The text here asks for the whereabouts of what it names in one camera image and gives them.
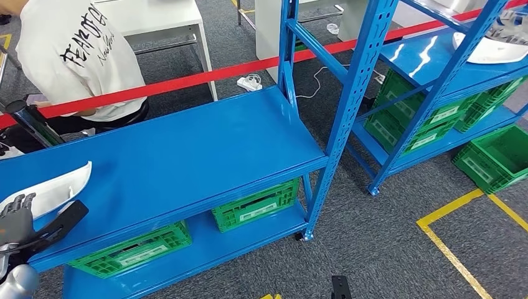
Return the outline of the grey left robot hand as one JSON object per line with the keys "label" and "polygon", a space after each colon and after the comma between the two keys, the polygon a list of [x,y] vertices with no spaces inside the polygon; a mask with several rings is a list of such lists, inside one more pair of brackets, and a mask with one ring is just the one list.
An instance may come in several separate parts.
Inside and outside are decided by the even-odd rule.
{"label": "grey left robot hand", "polygon": [[23,244],[34,234],[32,200],[36,193],[20,194],[1,211],[1,245]]}

